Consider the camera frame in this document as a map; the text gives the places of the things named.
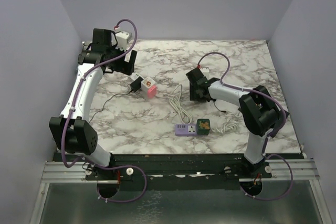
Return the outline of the white cube socket adapter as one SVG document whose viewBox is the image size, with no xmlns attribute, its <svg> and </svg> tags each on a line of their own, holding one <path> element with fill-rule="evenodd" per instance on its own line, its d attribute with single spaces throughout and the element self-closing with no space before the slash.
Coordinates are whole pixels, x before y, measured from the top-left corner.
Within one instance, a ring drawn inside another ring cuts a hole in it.
<svg viewBox="0 0 336 224">
<path fill-rule="evenodd" d="M 155 85 L 155 81 L 151 77 L 146 77 L 141 81 L 141 89 L 143 91 L 151 89 Z"/>
</svg>

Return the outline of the dark green charger block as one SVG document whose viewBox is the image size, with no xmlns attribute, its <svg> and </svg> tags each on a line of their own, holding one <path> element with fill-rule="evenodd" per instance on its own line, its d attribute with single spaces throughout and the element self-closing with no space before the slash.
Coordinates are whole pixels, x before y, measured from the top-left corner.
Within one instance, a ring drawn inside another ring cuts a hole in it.
<svg viewBox="0 0 336 224">
<path fill-rule="evenodd" d="M 196 133 L 198 135 L 208 135 L 211 130 L 209 119 L 198 119 L 196 122 Z"/>
</svg>

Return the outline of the pink plug adapter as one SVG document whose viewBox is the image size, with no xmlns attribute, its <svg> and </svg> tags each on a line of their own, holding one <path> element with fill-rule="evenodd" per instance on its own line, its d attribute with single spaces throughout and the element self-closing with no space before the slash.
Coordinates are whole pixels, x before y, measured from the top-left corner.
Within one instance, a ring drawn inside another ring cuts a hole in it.
<svg viewBox="0 0 336 224">
<path fill-rule="evenodd" d="M 153 99 L 157 94 L 157 86 L 153 85 L 146 91 L 146 96 L 148 99 Z"/>
</svg>

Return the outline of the purple power strip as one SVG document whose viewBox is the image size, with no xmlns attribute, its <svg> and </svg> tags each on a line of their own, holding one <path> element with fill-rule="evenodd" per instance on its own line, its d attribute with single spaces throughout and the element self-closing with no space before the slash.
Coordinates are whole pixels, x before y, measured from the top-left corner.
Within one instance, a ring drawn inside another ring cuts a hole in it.
<svg viewBox="0 0 336 224">
<path fill-rule="evenodd" d="M 176 124 L 176 136 L 197 136 L 196 124 Z"/>
</svg>

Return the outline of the white power strip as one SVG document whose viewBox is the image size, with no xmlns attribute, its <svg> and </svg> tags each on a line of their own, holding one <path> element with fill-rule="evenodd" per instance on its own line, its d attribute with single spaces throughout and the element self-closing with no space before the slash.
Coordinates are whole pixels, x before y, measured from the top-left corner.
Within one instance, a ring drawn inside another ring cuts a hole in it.
<svg viewBox="0 0 336 224">
<path fill-rule="evenodd" d="M 142 79 L 143 79 L 143 77 L 142 77 L 139 73 L 137 73 L 137 72 L 132 73 L 132 74 L 130 75 L 130 78 L 131 78 L 133 81 L 137 80 L 138 78 L 142 78 Z"/>
</svg>

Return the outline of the black power adapter brick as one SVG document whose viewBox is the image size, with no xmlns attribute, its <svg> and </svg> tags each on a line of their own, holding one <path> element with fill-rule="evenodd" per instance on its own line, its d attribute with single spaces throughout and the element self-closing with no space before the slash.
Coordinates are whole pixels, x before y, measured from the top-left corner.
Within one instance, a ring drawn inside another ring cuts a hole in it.
<svg viewBox="0 0 336 224">
<path fill-rule="evenodd" d="M 136 80 L 134 80 L 131 84 L 131 91 L 136 92 L 141 88 L 141 82 L 142 82 L 143 78 L 142 77 L 138 77 Z"/>
</svg>

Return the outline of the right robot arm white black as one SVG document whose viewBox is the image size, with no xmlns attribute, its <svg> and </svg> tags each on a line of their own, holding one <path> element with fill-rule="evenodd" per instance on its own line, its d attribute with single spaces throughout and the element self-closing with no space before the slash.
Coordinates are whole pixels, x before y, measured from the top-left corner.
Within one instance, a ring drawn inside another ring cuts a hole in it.
<svg viewBox="0 0 336 224">
<path fill-rule="evenodd" d="M 186 74 L 190 86 L 191 101 L 222 100 L 237 106 L 249 130 L 245 162 L 241 171 L 246 177 L 254 177 L 260 171 L 268 139 L 274 137 L 285 125 L 288 112 L 271 97 L 264 86 L 253 89 L 226 84 L 222 79 L 207 79 L 200 68 Z"/>
</svg>

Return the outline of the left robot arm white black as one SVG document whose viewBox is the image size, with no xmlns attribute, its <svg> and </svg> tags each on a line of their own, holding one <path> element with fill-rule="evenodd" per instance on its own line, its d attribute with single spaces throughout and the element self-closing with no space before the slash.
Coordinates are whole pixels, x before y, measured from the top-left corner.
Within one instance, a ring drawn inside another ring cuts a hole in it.
<svg viewBox="0 0 336 224">
<path fill-rule="evenodd" d="M 89 123 L 89 114 L 97 86 L 106 72 L 131 75 L 137 52 L 129 42 L 135 43 L 137 33 L 130 33 L 115 26 L 114 30 L 93 30 L 92 42 L 78 56 L 77 75 L 71 95 L 57 117 L 49 121 L 49 128 L 64 165 L 66 154 L 75 154 L 98 166 L 104 179 L 115 175 L 113 155 L 98 144 L 98 134 Z"/>
</svg>

